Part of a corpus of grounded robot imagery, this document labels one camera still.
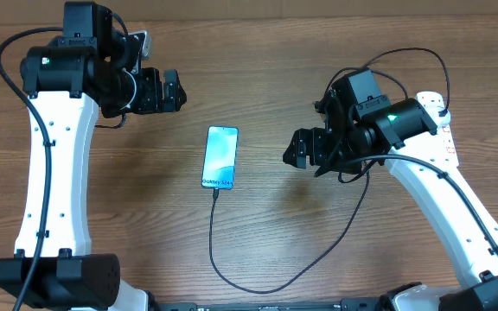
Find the wooden table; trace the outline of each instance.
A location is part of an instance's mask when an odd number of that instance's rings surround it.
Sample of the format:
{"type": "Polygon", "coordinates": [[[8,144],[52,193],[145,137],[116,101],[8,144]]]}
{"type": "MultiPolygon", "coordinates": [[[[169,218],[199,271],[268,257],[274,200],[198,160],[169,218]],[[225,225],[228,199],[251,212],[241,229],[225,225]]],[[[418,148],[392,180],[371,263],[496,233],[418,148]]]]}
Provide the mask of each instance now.
{"type": "MultiPolygon", "coordinates": [[[[130,116],[121,130],[95,130],[88,215],[93,253],[117,254],[123,278],[159,301],[335,301],[413,281],[457,284],[424,215],[380,167],[345,239],[280,293],[233,289],[208,260],[212,197],[200,186],[208,126],[240,131],[236,185],[222,192],[215,215],[216,263],[240,285],[277,287],[337,239],[363,188],[363,181],[342,185],[335,174],[315,179],[313,169],[283,164],[282,154],[294,130],[322,126],[310,103],[339,68],[388,49],[418,46],[444,57],[460,169],[498,221],[498,16],[128,26],[150,31],[155,46],[145,65],[176,68],[188,103],[179,113],[130,116]]],[[[0,43],[28,28],[0,27],[0,43]]],[[[28,48],[52,35],[22,39],[3,54],[17,83],[28,48]]],[[[394,54],[374,67],[399,78],[410,94],[446,93],[443,71],[429,54],[394,54]]],[[[379,82],[393,102],[403,98],[395,84],[379,82]]],[[[29,145],[27,112],[0,78],[0,257],[12,256],[22,222],[29,145]]],[[[0,310],[13,301],[0,289],[0,310]]]]}

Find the smartphone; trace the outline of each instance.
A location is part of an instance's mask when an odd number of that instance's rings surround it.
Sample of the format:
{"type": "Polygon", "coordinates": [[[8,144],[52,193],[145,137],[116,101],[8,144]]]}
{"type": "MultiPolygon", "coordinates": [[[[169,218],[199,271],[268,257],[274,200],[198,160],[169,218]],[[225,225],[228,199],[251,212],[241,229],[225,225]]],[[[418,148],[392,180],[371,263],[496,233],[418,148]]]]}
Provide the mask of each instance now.
{"type": "Polygon", "coordinates": [[[207,148],[201,185],[206,188],[232,189],[239,131],[234,127],[208,128],[207,148]]]}

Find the phone screen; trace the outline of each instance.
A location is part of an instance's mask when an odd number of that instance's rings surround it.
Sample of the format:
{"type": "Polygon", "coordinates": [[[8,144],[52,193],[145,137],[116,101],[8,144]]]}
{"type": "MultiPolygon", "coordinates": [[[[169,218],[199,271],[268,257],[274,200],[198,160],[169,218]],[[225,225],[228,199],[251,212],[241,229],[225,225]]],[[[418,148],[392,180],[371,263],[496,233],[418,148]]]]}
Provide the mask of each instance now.
{"type": "Polygon", "coordinates": [[[238,134],[238,129],[232,127],[211,126],[208,128],[207,149],[201,179],[203,187],[233,188],[238,134]]]}

